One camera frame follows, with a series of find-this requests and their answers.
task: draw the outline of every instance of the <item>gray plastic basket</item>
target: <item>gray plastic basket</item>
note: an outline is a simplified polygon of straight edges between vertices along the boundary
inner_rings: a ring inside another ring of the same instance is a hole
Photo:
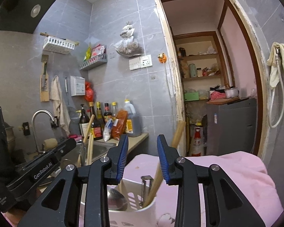
[[[105,63],[107,63],[107,54],[100,54],[84,61],[84,63],[79,65],[79,69],[83,71],[88,71]]]

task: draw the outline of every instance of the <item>wall-mounted basket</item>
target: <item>wall-mounted basket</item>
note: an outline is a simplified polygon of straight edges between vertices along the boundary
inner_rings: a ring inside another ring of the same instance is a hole
[[[75,49],[75,44],[66,40],[49,36],[44,39],[43,50],[61,54],[69,54]]]
[[[88,71],[88,70],[93,69],[97,66],[101,66],[105,63],[107,63],[107,54],[100,54],[100,55],[96,55],[96,56],[91,57],[90,59],[84,61],[84,63],[79,65],[79,69],[84,70],[84,71]]]

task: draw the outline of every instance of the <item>faucet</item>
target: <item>faucet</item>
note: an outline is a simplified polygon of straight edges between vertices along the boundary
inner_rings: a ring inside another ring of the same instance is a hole
[[[34,113],[33,117],[31,118],[31,125],[32,125],[32,129],[33,129],[33,136],[34,136],[34,140],[35,140],[35,144],[36,144],[36,149],[37,149],[38,154],[43,154],[43,153],[45,153],[45,151],[39,150],[39,147],[38,147],[38,144],[37,144],[36,129],[35,129],[35,118],[40,113],[47,114],[54,123],[55,123],[55,118],[49,111],[47,111],[45,109],[38,110],[37,112]]]

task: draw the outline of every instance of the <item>orange package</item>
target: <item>orange package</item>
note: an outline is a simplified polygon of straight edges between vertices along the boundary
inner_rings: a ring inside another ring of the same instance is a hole
[[[111,136],[115,140],[120,140],[120,136],[124,133],[127,121],[127,111],[121,109],[116,116],[116,120],[113,124]]]

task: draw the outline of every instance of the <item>hanging towel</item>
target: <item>hanging towel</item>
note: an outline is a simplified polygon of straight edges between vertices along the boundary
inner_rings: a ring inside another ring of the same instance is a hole
[[[58,116],[60,127],[69,135],[70,117],[63,100],[59,77],[56,75],[51,82],[51,100],[53,100],[54,116]]]
[[[271,47],[269,59],[267,60],[267,65],[271,66],[269,84],[272,89],[275,88],[280,81],[276,65],[276,48],[280,48],[281,57],[279,58],[279,64],[282,64],[284,70],[284,44],[274,42]]]

